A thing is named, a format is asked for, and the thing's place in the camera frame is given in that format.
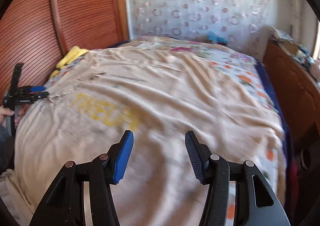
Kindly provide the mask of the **left forearm dark sleeve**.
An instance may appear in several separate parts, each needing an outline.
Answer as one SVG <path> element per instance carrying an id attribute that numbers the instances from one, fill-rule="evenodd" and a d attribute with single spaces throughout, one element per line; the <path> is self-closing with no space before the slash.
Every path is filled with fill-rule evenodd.
<path id="1" fill-rule="evenodd" d="M 14 169 L 15 138 L 0 126 L 0 173 Z"/>

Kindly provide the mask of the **person's left hand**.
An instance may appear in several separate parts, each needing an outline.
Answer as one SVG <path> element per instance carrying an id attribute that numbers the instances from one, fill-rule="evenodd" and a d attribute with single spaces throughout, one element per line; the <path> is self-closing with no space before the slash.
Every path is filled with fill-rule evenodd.
<path id="1" fill-rule="evenodd" d="M 24 104 L 21 106 L 20 111 L 18 112 L 18 116 L 15 118 L 15 126 L 18 126 L 19 122 L 21 121 L 22 117 L 25 115 L 27 110 L 29 109 L 28 104 Z M 9 108 L 5 108 L 0 106 L 0 123 L 3 127 L 6 126 L 6 117 L 7 116 L 14 116 L 14 111 L 10 110 Z"/>

